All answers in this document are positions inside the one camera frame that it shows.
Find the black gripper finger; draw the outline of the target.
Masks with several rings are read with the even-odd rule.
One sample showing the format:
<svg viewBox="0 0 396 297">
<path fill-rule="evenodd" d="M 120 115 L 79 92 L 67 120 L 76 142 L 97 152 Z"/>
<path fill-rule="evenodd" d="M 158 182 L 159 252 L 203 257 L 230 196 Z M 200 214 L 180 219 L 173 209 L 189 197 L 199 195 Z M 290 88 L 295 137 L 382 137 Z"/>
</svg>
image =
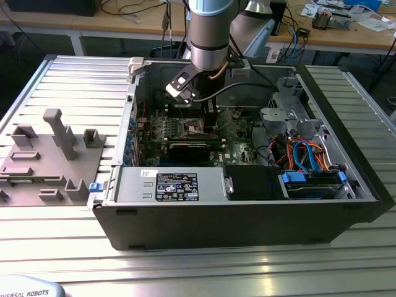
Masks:
<svg viewBox="0 0 396 297">
<path fill-rule="evenodd" d="M 205 133 L 211 133 L 217 123 L 217 108 L 213 103 L 202 104 L 202 119 L 203 119 L 203 131 Z"/>
</svg>

